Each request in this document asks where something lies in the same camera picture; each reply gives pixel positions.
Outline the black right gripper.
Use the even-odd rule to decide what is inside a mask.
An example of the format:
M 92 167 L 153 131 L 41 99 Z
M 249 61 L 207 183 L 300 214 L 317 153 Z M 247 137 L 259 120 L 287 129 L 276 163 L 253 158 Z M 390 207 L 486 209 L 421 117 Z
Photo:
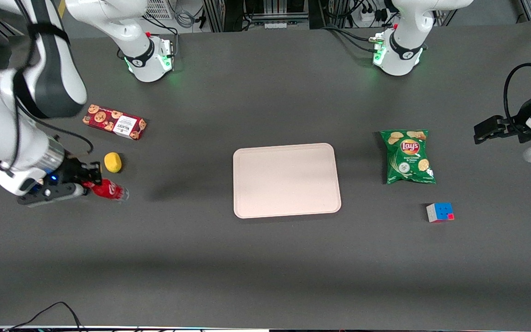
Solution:
M 69 158 L 51 174 L 45 176 L 41 184 L 36 184 L 28 193 L 17 198 L 17 204 L 36 207 L 52 202 L 65 201 L 87 195 L 87 189 L 81 183 L 102 184 L 101 164 L 90 164 Z

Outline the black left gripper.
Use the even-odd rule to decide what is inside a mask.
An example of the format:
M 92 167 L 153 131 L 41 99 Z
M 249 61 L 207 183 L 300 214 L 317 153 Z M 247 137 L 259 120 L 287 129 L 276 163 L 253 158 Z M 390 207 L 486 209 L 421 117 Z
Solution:
M 515 116 L 511 116 L 506 97 L 505 116 L 494 115 L 474 126 L 474 143 L 479 145 L 491 139 L 513 136 L 517 136 L 519 141 L 531 141 L 531 128 L 527 125 L 531 117 L 531 99 L 523 103 Z

